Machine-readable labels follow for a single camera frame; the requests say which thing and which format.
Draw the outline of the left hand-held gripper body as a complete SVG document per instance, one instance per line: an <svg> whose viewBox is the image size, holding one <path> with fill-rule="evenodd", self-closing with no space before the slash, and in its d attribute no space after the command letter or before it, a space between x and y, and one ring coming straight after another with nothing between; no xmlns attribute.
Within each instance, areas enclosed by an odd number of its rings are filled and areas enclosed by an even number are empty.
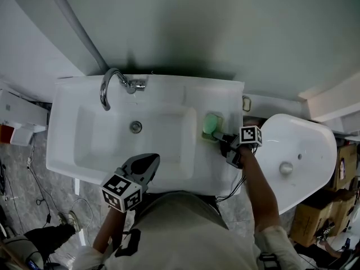
<svg viewBox="0 0 360 270"><path fill-rule="evenodd" d="M148 189L147 175L110 173L101 183L103 199L108 206L125 213L142 201Z"/></svg>

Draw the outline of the labelled cardboard box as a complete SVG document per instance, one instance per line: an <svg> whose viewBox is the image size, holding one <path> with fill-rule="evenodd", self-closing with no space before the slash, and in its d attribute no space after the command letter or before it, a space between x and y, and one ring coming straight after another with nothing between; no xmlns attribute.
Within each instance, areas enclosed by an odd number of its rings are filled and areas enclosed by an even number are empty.
<svg viewBox="0 0 360 270"><path fill-rule="evenodd" d="M338 191L349 183L356 174L357 145L342 146L337 152L336 168L334 172L333 190Z"/></svg>

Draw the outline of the person's left forearm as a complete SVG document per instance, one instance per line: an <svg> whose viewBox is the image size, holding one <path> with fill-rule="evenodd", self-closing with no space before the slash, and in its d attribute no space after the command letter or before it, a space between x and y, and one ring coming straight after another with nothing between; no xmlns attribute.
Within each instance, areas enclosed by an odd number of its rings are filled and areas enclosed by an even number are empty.
<svg viewBox="0 0 360 270"><path fill-rule="evenodd" d="M110 208L92 247L100 253L104 253L112 240L113 248L120 246L123 237L126 213Z"/></svg>

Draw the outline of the person's beige shirt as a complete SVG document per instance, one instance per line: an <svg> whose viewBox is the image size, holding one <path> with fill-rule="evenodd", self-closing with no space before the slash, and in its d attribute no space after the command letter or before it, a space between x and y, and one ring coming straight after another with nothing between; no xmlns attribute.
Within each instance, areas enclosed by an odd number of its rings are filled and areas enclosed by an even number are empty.
<svg viewBox="0 0 360 270"><path fill-rule="evenodd" d="M152 202L111 254L81 247L73 270L302 270L281 226L248 240L228 230L210 205L190 193Z"/></svg>

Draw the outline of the white ceramic vanity sink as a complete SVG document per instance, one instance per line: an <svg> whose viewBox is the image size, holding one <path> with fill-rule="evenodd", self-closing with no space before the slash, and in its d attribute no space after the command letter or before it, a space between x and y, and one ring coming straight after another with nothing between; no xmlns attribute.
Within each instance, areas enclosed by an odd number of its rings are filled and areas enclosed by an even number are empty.
<svg viewBox="0 0 360 270"><path fill-rule="evenodd" d="M207 113L223 118L222 132L242 126L244 83L186 76L138 75L144 91L128 94L116 77L108 87L111 106L100 102L101 76L62 79L56 83L49 119L46 166L49 170L99 185L132 156L160 155L148 190L184 190L222 196L241 177L226 163L218 142L201 138ZM134 134L129 126L142 124Z"/></svg>

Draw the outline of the large white carton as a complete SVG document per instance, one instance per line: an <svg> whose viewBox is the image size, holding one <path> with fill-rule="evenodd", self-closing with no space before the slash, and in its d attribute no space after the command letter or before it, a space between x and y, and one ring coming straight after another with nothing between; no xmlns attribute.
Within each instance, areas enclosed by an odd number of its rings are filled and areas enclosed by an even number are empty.
<svg viewBox="0 0 360 270"><path fill-rule="evenodd" d="M48 111L14 94L0 90L0 122L47 126Z"/></svg>

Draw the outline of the white loose ceramic basin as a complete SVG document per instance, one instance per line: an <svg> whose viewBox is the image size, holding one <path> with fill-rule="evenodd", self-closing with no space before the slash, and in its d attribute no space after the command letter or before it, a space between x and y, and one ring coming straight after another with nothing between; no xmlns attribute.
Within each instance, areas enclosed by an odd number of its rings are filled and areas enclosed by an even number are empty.
<svg viewBox="0 0 360 270"><path fill-rule="evenodd" d="M328 183L336 165L335 137L322 124L287 114L270 117L260 130L263 144L255 157L282 214Z"/></svg>

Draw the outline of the large plain cardboard box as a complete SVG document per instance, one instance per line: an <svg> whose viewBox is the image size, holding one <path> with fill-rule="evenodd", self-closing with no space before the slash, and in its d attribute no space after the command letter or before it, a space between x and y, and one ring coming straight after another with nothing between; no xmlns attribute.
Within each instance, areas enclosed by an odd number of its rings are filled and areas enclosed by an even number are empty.
<svg viewBox="0 0 360 270"><path fill-rule="evenodd" d="M337 236L345 230L356 203L356 193L320 189L296 207L290 238L309 247L316 239Z"/></svg>

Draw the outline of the green soap bar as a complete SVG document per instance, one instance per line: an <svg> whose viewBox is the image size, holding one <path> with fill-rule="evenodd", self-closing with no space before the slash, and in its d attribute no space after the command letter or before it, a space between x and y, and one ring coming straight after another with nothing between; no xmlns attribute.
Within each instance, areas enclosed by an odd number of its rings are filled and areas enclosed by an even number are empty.
<svg viewBox="0 0 360 270"><path fill-rule="evenodd" d="M215 114L207 114L204 118L202 131L205 134L212 134L218 125L219 118Z"/></svg>

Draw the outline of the small white box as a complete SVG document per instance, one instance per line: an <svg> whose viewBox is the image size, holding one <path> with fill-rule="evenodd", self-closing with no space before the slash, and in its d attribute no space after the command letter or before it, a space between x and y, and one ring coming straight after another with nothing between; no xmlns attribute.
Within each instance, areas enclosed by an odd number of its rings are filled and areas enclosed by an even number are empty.
<svg viewBox="0 0 360 270"><path fill-rule="evenodd" d="M28 146L34 133L39 133L47 130L47 126L29 123L11 123L10 126L13 127L10 144L16 146Z"/></svg>

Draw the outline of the chrome sink faucet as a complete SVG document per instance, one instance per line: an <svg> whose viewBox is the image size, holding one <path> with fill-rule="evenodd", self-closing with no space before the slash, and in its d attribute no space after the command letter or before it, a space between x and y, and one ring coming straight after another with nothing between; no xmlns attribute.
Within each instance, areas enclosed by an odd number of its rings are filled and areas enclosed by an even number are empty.
<svg viewBox="0 0 360 270"><path fill-rule="evenodd" d="M124 74L122 74L119 69L109 69L103 76L100 86L100 102L105 111L109 111L111 109L111 106L107 99L107 91L110 79L113 76L116 76L118 78L119 84L123 88L125 88L126 92L130 95L134 94L137 91L144 91L147 85L147 82L144 79L129 79Z"/></svg>

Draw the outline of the person's right forearm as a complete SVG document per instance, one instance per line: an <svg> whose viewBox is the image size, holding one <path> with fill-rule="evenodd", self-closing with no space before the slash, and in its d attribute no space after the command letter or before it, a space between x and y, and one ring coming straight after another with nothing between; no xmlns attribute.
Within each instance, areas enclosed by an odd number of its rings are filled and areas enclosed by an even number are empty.
<svg viewBox="0 0 360 270"><path fill-rule="evenodd" d="M278 203L258 161L251 150L240 147L241 164L246 177L255 230L260 232L270 226L280 225Z"/></svg>

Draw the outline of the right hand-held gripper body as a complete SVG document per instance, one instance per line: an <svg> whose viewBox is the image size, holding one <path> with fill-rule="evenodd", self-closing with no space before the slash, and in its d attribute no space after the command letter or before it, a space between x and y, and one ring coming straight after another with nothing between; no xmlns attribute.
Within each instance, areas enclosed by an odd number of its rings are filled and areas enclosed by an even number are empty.
<svg viewBox="0 0 360 270"><path fill-rule="evenodd" d="M239 148L247 147L256 152L262 146L262 132L256 126L241 127L239 134L234 134L233 142L220 142L220 151L226 162L235 167L242 168Z"/></svg>

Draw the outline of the orange red box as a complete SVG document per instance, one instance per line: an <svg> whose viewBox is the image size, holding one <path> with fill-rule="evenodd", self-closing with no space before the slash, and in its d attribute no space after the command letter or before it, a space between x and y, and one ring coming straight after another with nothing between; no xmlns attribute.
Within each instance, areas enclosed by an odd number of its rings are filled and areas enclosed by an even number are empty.
<svg viewBox="0 0 360 270"><path fill-rule="evenodd" d="M13 127L0 125L0 143L10 144L13 132Z"/></svg>

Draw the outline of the grey partition frame post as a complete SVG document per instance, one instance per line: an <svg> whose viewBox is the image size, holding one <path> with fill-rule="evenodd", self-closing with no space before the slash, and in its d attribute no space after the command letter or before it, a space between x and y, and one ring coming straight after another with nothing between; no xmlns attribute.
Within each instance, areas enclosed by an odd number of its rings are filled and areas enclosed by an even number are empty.
<svg viewBox="0 0 360 270"><path fill-rule="evenodd" d="M84 27L77 18L68 0L54 0L54 2L55 4L57 4L58 8L62 12L66 21L68 22L68 24L70 25L76 36L79 38L83 46L85 46L87 51L94 58L100 70L102 72L106 72L109 69L108 64L101 56L100 52L98 51L92 40L90 39L87 32L85 31Z"/></svg>

